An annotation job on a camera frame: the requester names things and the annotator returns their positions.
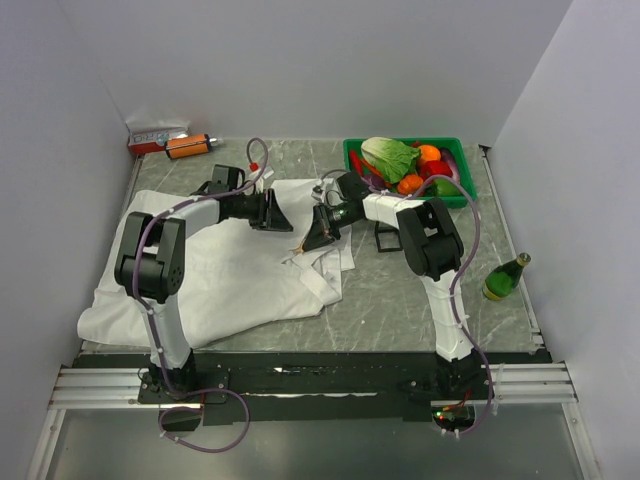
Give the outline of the white garment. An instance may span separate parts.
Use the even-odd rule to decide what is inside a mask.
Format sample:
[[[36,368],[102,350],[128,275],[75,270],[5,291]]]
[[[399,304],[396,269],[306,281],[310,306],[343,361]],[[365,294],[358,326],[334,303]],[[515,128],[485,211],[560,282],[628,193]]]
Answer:
[[[313,180],[276,180],[273,188],[290,233],[262,232],[246,220],[229,219],[186,241],[186,272],[178,292],[183,330],[192,348],[272,321],[318,315],[342,299],[341,273],[355,268],[351,227],[337,242],[308,253],[293,250],[311,224]],[[115,231],[109,257],[90,308],[77,333],[106,345],[149,347],[142,312],[114,278],[125,217],[158,214],[186,197],[142,190]]]

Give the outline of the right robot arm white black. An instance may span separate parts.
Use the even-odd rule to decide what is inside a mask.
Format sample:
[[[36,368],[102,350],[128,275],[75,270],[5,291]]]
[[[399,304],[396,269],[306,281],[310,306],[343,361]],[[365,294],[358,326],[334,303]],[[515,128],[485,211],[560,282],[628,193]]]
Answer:
[[[458,285],[464,246],[445,203],[375,193],[354,171],[339,176],[336,184],[342,202],[333,206],[326,199],[328,188],[322,183],[314,187],[318,202],[299,250],[328,246],[341,238],[343,228],[360,220],[396,230],[406,262],[428,298],[436,333],[437,387],[448,398],[461,397],[476,380],[480,360]]]

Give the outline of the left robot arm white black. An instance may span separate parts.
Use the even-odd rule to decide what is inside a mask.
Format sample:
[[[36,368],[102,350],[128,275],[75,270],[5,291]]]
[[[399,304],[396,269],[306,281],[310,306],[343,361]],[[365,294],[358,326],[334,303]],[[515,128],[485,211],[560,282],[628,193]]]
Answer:
[[[114,277],[141,310],[151,346],[149,382],[185,402],[198,388],[193,349],[182,327],[177,294],[185,277],[186,240],[228,219],[259,231],[291,232],[273,189],[260,192],[237,167],[219,165],[188,199],[153,216],[129,214]]]

